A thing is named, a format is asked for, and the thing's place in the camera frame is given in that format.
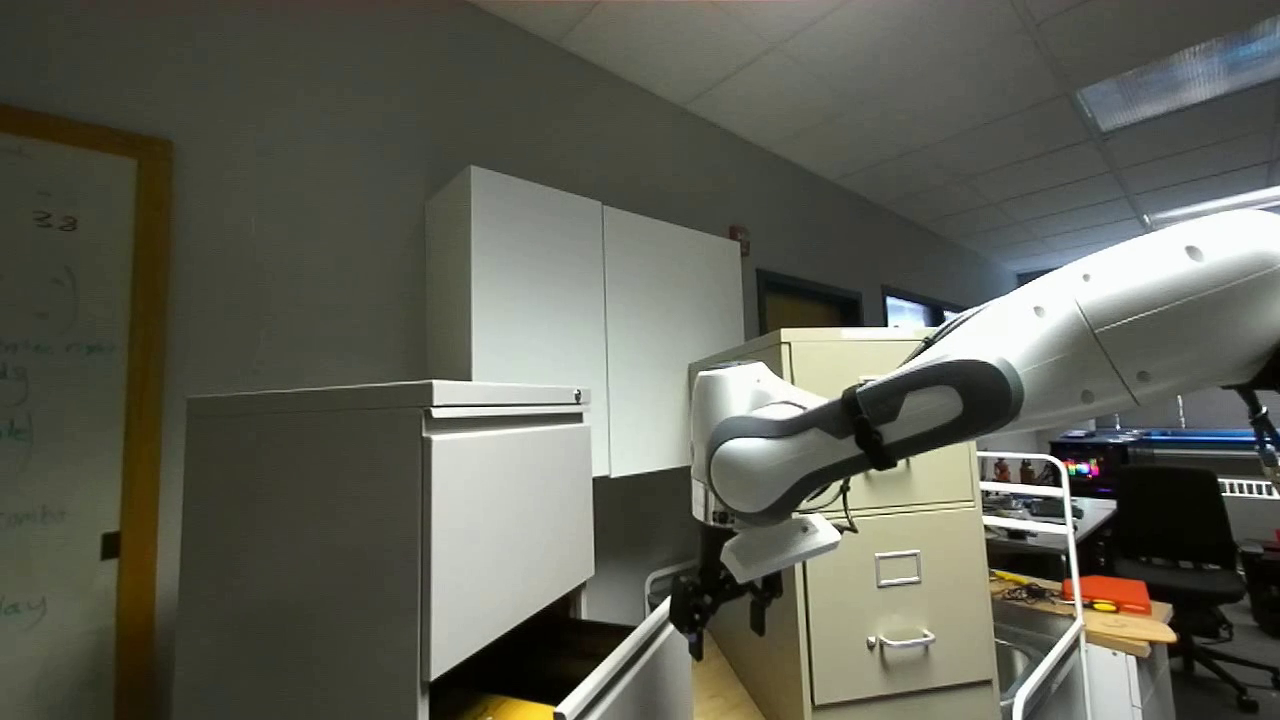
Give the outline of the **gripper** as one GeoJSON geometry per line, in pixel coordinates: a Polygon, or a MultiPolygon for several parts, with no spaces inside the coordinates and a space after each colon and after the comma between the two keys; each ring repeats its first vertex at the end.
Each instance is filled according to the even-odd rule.
{"type": "Polygon", "coordinates": [[[724,546],[735,537],[730,528],[700,525],[699,574],[681,574],[671,583],[669,623],[685,638],[694,662],[704,659],[705,629],[718,603],[749,596],[749,628],[756,637],[764,637],[768,610],[785,594],[782,577],[762,577],[748,583],[735,578],[721,559],[724,546]]]}

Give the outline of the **grey open drawer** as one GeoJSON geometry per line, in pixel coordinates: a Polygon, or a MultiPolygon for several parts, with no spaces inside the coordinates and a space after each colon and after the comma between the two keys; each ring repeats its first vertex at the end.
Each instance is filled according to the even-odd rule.
{"type": "Polygon", "coordinates": [[[545,609],[434,680],[429,720],[471,694],[552,705],[556,720],[692,720],[692,660],[663,601],[639,625],[545,609]]]}

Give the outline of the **grey closed drawer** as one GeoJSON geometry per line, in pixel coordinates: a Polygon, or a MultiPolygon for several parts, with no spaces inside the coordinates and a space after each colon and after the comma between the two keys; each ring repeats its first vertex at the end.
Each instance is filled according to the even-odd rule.
{"type": "Polygon", "coordinates": [[[422,441],[422,680],[595,571],[591,434],[580,423],[422,441]]]}

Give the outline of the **beige filing cabinet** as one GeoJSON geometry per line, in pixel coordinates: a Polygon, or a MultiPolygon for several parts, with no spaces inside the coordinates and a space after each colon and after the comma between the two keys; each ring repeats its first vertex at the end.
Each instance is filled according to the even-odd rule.
{"type": "MultiPolygon", "coordinates": [[[[892,372],[922,331],[777,331],[695,361],[758,360],[833,398],[892,372]]],[[[767,633],[744,596],[707,625],[767,720],[998,720],[975,441],[832,484],[801,506],[838,546],[780,573],[767,633]]]]}

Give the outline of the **yellow folder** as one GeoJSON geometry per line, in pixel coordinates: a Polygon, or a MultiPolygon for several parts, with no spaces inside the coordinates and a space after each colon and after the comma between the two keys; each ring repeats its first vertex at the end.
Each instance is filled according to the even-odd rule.
{"type": "Polygon", "coordinates": [[[556,720],[552,705],[503,694],[471,694],[454,720],[556,720]]]}

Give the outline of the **dark-framed door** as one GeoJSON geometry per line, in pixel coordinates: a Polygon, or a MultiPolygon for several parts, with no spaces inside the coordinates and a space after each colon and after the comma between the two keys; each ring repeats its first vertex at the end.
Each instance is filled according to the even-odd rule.
{"type": "Polygon", "coordinates": [[[860,292],[765,269],[755,270],[755,281],[758,334],[865,325],[860,292]]]}

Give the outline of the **dark-framed window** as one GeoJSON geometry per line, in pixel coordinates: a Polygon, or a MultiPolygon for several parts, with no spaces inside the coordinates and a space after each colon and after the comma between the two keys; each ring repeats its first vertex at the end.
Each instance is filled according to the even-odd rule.
{"type": "Polygon", "coordinates": [[[888,284],[881,286],[884,325],[890,328],[940,328],[966,307],[888,284]]]}

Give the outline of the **orange box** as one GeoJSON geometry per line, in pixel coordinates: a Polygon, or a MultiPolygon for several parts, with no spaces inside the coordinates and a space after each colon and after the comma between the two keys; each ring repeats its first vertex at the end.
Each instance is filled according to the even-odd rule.
{"type": "Polygon", "coordinates": [[[1149,615],[1152,611],[1148,587],[1142,580],[1105,575],[1079,577],[1078,580],[1068,578],[1062,582],[1061,597],[1065,601],[1079,600],[1100,612],[1149,615]]]}

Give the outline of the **wooden board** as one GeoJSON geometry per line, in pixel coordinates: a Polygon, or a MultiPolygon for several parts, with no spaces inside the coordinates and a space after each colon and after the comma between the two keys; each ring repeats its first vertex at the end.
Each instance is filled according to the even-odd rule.
{"type": "MultiPolygon", "coordinates": [[[[1076,618],[1075,605],[1060,597],[1060,584],[1056,582],[989,571],[988,585],[992,598],[1002,607],[1028,607],[1041,614],[1066,618],[1070,623],[1076,618]]],[[[1176,644],[1178,635],[1169,625],[1171,616],[1172,609],[1157,601],[1146,615],[1102,612],[1084,607],[1084,637],[1091,644],[1147,659],[1157,644],[1176,644]]]]}

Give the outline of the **grey filing cabinet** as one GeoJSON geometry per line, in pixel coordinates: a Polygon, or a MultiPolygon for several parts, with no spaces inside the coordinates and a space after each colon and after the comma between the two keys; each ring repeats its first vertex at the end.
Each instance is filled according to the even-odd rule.
{"type": "Polygon", "coordinates": [[[589,404],[463,380],[191,398],[173,720],[429,720],[425,434],[590,430],[589,404]]]}

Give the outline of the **black office chair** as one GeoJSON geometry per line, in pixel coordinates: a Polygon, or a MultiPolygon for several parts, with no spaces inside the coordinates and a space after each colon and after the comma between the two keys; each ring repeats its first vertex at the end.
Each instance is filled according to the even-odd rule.
{"type": "Polygon", "coordinates": [[[1222,607],[1248,593],[1239,571],[1219,478],[1203,468],[1153,464],[1121,465],[1115,473],[1110,566],[1121,579],[1143,582],[1153,601],[1172,609],[1176,637],[1170,656],[1184,673],[1210,670],[1231,687],[1236,707],[1257,714],[1258,701],[1224,664],[1253,667],[1280,688],[1280,667],[1231,656],[1198,643],[1199,638],[1231,635],[1222,607]]]}

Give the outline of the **black machine with blue lid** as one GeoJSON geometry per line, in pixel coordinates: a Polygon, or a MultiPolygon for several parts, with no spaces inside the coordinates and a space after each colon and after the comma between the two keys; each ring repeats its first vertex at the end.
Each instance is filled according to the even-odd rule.
{"type": "Polygon", "coordinates": [[[1249,430],[1069,430],[1050,442],[1050,454],[1065,465],[1075,497],[1112,498],[1117,469],[1137,464],[1268,480],[1249,430]]]}

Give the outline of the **ceiling light panel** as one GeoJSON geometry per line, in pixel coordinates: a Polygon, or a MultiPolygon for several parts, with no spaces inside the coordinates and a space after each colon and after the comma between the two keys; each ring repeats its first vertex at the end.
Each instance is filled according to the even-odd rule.
{"type": "Polygon", "coordinates": [[[1185,47],[1075,92],[1101,133],[1280,79],[1280,15],[1185,47]]]}
{"type": "Polygon", "coordinates": [[[1144,223],[1149,229],[1156,231],[1202,217],[1236,210],[1280,211],[1280,184],[1152,213],[1144,217],[1144,223]]]}

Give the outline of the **wood-framed whiteboard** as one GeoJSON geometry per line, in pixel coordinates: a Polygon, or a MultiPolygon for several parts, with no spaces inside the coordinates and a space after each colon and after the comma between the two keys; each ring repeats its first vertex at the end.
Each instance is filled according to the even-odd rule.
{"type": "Polygon", "coordinates": [[[0,720],[156,720],[164,138],[0,104],[0,720]]]}

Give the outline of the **white wall cabinet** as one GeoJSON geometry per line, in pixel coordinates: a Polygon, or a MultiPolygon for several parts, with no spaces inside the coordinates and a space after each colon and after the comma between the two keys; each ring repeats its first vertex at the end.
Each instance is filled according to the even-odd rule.
{"type": "Polygon", "coordinates": [[[596,477],[691,462],[689,368],[744,338],[737,242],[481,167],[424,220],[430,377],[581,389],[596,477]]]}

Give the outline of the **white tube frame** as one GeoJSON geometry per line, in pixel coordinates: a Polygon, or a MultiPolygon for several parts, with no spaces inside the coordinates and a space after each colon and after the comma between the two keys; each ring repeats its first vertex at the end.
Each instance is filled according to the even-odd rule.
{"type": "MultiPolygon", "coordinates": [[[[980,451],[977,457],[986,460],[1027,460],[1030,462],[1043,462],[1052,466],[1059,474],[1055,486],[1028,486],[1004,480],[983,480],[979,483],[984,493],[1006,496],[1037,496],[1047,498],[1060,498],[1062,505],[1071,507],[1071,492],[1069,488],[1065,465],[1050,454],[1023,454],[1012,451],[980,451]]],[[[1078,580],[1079,560],[1076,546],[1070,539],[1066,555],[1055,555],[1064,561],[1069,570],[1069,578],[1078,580]]],[[[1039,720],[1094,720],[1089,698],[1089,682],[1087,670],[1087,641],[1084,637],[1083,605],[1080,600],[1073,602],[1076,609],[1076,618],[1070,623],[1062,637],[1056,642],[1046,661],[1048,664],[1062,664],[1065,669],[1061,679],[1076,689],[1075,694],[1069,694],[1062,700],[1055,700],[1051,693],[1044,698],[1039,711],[1039,720]]]]}

